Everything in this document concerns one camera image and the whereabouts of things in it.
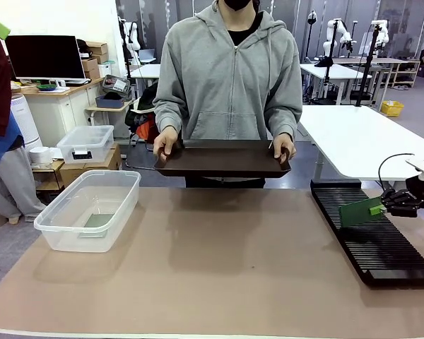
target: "hand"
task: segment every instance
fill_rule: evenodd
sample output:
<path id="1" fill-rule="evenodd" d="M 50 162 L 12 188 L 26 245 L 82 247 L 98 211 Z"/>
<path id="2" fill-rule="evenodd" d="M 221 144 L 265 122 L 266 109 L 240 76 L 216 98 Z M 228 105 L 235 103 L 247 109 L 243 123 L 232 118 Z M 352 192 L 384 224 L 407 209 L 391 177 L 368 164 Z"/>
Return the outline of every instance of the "hand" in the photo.
<path id="1" fill-rule="evenodd" d="M 275 159 L 278 159 L 280 164 L 284 163 L 287 160 L 286 154 L 281 153 L 282 148 L 288 150 L 289 160 L 292 159 L 297 152 L 292 138 L 287 133 L 282 133 L 276 136 L 273 140 L 273 147 L 275 149 Z"/>
<path id="2" fill-rule="evenodd" d="M 160 135 L 154 140 L 154 155 L 157 157 L 159 150 L 162 148 L 163 151 L 160 152 L 160 159 L 162 161 L 167 161 L 167 156 L 171 154 L 172 146 L 177 141 L 177 132 L 174 127 L 168 126 L 160 133 Z"/>

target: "gray pants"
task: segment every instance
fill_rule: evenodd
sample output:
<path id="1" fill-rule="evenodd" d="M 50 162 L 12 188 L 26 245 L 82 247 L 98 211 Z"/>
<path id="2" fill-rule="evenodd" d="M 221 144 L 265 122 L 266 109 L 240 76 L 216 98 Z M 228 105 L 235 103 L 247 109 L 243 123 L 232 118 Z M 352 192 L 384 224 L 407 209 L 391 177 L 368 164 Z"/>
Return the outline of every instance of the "gray pants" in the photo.
<path id="1" fill-rule="evenodd" d="M 35 180 L 23 147 L 6 152 L 0 160 L 0 214 L 33 218 L 45 205 L 36 196 Z"/>

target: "yellow basket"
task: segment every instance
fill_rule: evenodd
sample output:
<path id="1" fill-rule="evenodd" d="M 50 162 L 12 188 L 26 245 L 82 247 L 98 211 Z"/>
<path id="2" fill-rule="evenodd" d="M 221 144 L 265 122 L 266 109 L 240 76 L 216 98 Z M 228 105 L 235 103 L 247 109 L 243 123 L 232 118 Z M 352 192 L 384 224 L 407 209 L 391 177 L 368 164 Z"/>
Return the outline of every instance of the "yellow basket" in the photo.
<path id="1" fill-rule="evenodd" d="M 398 117 L 404 109 L 404 104 L 399 101 L 384 101 L 382 104 L 382 113 L 388 117 Z"/>

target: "black slotted rack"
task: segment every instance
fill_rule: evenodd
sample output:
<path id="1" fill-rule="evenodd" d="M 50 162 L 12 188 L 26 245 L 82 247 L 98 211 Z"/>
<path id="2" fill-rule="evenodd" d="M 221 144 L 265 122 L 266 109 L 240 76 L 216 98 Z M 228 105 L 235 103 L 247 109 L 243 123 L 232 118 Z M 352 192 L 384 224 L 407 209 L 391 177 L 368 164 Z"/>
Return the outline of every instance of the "black slotted rack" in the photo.
<path id="1" fill-rule="evenodd" d="M 341 226 L 339 207 L 367 199 L 360 182 L 311 182 L 311 192 L 366 285 L 424 287 L 424 258 L 386 217 Z"/>

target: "person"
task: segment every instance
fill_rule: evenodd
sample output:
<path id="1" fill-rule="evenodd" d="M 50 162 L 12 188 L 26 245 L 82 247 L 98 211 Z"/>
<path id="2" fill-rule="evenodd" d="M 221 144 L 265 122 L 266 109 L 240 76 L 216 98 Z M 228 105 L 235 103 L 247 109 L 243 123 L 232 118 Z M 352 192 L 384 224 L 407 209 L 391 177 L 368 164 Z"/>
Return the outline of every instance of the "person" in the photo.
<path id="1" fill-rule="evenodd" d="M 302 114 L 298 48 L 259 0 L 215 0 L 173 25 L 163 46 L 154 100 L 160 135 L 154 154 L 184 139 L 267 139 L 275 158 L 292 158 Z M 288 150 L 288 156 L 282 154 Z M 265 180 L 186 177 L 186 187 L 263 187 Z"/>
<path id="2" fill-rule="evenodd" d="M 23 136 L 10 112 L 10 79 L 11 68 L 0 42 L 0 214 L 14 225 L 21 215 L 32 221 L 45 205 L 36 196 Z"/>

